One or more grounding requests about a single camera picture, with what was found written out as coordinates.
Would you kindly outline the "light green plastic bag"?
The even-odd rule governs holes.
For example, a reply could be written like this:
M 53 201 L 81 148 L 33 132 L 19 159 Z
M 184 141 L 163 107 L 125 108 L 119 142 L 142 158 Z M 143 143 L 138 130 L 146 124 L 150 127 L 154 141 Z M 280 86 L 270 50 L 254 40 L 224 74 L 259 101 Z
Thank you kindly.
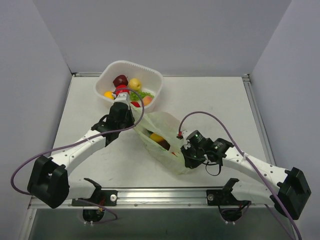
M 133 129 L 142 140 L 145 149 L 164 167 L 176 175 L 189 174 L 193 170 L 185 167 L 185 159 L 181 152 L 184 144 L 177 138 L 180 120 L 164 111 L 144 113 L 142 120 Z M 150 138 L 154 133 L 164 138 L 170 145 L 166 150 L 160 144 Z

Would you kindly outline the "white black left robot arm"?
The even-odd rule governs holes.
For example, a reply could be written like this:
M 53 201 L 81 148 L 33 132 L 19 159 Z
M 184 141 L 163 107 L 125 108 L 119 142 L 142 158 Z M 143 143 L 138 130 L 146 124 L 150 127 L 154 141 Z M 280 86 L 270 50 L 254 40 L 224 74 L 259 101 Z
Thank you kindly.
M 127 103 L 114 103 L 75 145 L 50 157 L 41 155 L 33 165 L 27 191 L 52 209 L 65 200 L 83 199 L 95 206 L 101 201 L 101 186 L 90 178 L 76 181 L 70 174 L 95 152 L 119 137 L 120 132 L 134 125 L 132 110 Z

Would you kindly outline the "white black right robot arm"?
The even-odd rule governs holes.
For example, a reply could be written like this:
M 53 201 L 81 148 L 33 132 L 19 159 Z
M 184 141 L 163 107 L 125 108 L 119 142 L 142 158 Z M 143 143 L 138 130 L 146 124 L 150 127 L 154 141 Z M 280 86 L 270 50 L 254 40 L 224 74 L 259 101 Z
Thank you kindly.
M 289 214 L 298 220 L 311 196 L 311 189 L 302 170 L 286 169 L 264 162 L 247 153 L 241 153 L 236 146 L 223 139 L 211 140 L 198 130 L 184 130 L 177 135 L 183 140 L 180 148 L 185 166 L 195 169 L 205 162 L 227 167 L 264 184 L 265 193 L 275 209 L 283 216 Z

